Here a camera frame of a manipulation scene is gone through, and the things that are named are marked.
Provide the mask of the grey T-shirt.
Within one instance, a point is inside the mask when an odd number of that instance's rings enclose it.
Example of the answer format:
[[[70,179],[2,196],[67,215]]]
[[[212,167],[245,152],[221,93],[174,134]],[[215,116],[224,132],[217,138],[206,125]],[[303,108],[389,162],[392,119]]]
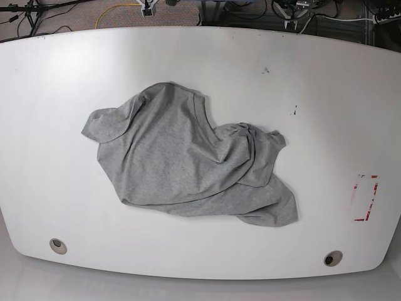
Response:
[[[285,138],[251,124],[211,127],[203,94],[156,83],[117,108],[94,111],[82,134],[127,205],[183,217],[295,223],[294,194],[274,174]]]

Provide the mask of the grey metal frame post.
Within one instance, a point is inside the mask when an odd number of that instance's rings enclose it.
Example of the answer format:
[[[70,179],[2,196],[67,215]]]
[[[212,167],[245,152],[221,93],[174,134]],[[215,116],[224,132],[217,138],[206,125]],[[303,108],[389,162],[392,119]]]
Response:
[[[362,0],[362,3],[364,5],[365,18],[368,19],[368,21],[365,21],[365,44],[368,46],[375,46],[374,24],[372,21],[373,13],[367,0]]]

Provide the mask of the black tripod stand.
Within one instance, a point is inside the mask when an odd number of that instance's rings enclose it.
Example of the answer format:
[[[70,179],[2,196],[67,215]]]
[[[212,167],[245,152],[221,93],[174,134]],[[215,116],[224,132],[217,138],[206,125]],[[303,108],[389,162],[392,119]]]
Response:
[[[28,1],[24,6],[19,6],[17,4],[9,4],[8,6],[1,6],[2,13],[22,13],[24,17],[28,20],[31,27],[29,35],[24,36],[33,37],[39,28],[39,21],[44,13],[52,9],[63,8],[67,6],[74,6],[81,3],[91,2],[91,0],[79,0],[79,1],[67,1],[63,3],[56,4],[44,4],[41,1]]]

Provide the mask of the red tape rectangle marking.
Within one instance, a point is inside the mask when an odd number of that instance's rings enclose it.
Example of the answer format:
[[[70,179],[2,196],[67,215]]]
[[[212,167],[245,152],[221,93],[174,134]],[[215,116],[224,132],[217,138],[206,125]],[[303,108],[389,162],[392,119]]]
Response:
[[[352,221],[368,221],[378,188],[379,177],[359,174],[353,187],[350,204]]]

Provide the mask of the white power strip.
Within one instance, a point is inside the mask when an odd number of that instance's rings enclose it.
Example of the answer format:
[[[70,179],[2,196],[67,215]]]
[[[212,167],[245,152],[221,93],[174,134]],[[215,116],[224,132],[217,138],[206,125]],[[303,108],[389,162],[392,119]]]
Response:
[[[392,21],[400,21],[400,6],[381,8],[373,17],[374,24],[385,24]]]

